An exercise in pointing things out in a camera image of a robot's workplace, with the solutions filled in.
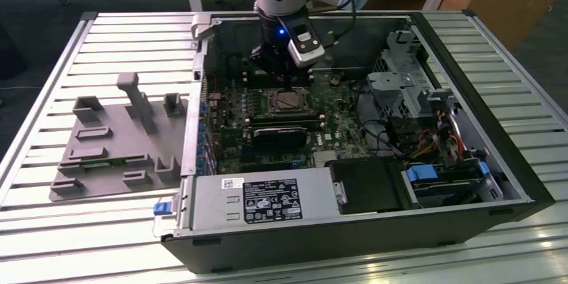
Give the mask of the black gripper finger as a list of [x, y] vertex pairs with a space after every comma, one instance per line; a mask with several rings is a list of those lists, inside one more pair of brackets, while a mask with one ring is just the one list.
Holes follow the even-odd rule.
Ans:
[[290, 90], [289, 53], [275, 45], [263, 44], [253, 50], [251, 61]]
[[289, 90], [293, 90], [294, 85], [302, 82], [302, 69], [295, 65], [289, 65]]

